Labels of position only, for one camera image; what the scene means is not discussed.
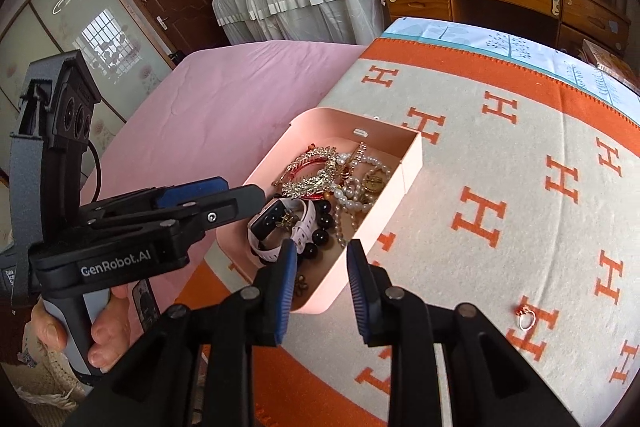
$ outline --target pink plastic tray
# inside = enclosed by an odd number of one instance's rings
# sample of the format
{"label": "pink plastic tray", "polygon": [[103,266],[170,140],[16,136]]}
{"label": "pink plastic tray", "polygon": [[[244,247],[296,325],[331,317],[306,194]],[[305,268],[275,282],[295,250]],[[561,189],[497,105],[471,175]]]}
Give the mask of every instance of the pink plastic tray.
{"label": "pink plastic tray", "polygon": [[[378,158],[392,170],[388,184],[357,230],[351,230],[348,219],[343,218],[345,239],[359,239],[365,252],[368,252],[422,167],[422,138],[419,132],[337,109],[316,107],[291,122],[289,129],[244,184],[258,185],[267,195],[273,194],[274,180],[280,178],[290,161],[305,152],[309,144],[334,146],[338,152],[352,152],[361,141],[367,145],[367,155]],[[366,165],[358,166],[356,175],[363,174],[369,168]],[[221,250],[236,269],[251,281],[262,264],[250,251],[247,222],[237,221],[220,227],[216,237]],[[291,306],[293,312],[322,313],[347,284],[346,249],[340,248],[335,238],[330,244],[331,247],[321,250],[316,259],[305,260],[298,268],[298,273],[305,276],[309,288],[302,296],[294,296]]]}

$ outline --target ring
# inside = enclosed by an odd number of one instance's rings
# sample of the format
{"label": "ring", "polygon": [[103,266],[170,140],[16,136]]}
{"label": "ring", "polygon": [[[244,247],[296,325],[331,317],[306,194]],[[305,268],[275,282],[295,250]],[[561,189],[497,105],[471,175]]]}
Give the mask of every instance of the ring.
{"label": "ring", "polygon": [[[518,326],[522,331],[529,331],[536,324],[536,314],[527,305],[524,305],[521,308],[517,309],[516,315],[518,316]],[[522,325],[522,318],[525,315],[531,315],[533,317],[533,319],[531,320],[531,324],[526,328]]]}

